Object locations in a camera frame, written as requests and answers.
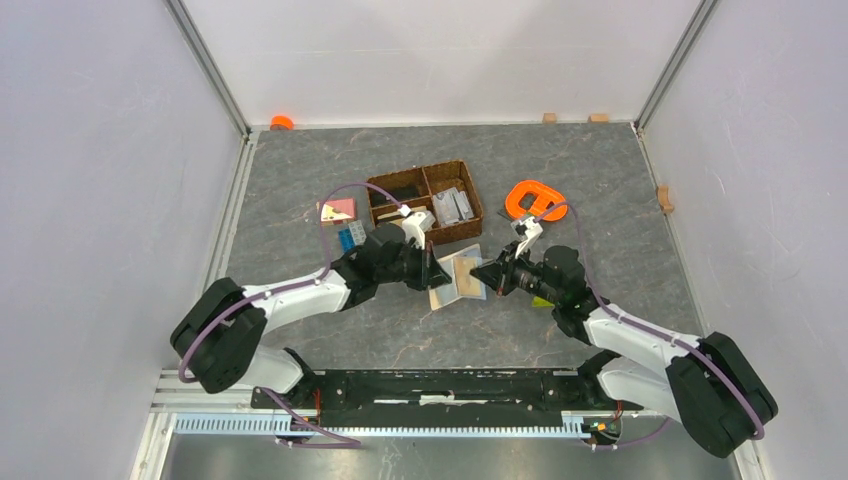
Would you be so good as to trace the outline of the beige leather card holder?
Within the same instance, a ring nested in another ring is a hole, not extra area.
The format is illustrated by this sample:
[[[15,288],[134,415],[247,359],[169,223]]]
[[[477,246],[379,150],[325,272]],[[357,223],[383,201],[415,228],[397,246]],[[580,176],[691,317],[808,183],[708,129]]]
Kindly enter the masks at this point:
[[[473,244],[438,259],[439,265],[450,275],[451,282],[429,291],[432,311],[439,310],[462,299],[485,300],[485,284],[473,277],[470,271],[483,263],[480,244]]]

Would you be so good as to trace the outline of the orange credit card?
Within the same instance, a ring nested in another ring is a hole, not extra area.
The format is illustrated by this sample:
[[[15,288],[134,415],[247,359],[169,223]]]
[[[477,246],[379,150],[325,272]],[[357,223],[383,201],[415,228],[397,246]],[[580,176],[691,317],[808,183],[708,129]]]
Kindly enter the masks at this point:
[[[454,278],[460,297],[484,299],[485,287],[470,275],[470,270],[480,264],[479,257],[459,256],[453,259]]]

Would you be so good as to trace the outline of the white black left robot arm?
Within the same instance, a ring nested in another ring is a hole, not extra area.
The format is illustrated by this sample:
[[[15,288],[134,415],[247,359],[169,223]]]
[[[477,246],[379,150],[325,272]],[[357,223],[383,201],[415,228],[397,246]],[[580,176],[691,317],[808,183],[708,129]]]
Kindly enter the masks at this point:
[[[450,284],[429,244],[397,225],[367,233],[363,244],[324,268],[268,285],[214,281],[174,329],[179,379],[217,394],[237,384],[268,388],[290,407],[306,405],[314,381],[290,350],[268,350],[263,336],[284,325],[350,310],[372,299],[380,286],[402,283],[415,291]]]

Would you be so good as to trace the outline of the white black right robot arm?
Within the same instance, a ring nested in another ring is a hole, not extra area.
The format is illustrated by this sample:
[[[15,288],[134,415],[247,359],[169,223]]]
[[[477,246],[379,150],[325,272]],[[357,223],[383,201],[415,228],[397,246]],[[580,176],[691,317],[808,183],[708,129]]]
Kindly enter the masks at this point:
[[[683,334],[628,314],[595,291],[573,248],[551,247],[533,262],[510,244],[470,274],[500,296],[522,290],[550,302],[566,336],[599,348],[577,382],[591,408],[619,400],[654,410],[718,458],[763,438],[778,415],[776,399],[729,336]]]

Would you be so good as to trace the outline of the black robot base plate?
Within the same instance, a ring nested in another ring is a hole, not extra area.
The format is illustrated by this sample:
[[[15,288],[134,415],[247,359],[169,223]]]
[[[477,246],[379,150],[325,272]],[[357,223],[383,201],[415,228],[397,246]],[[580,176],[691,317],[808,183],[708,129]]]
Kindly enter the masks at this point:
[[[574,369],[323,370],[283,400],[328,427],[554,427],[564,411],[641,410]]]

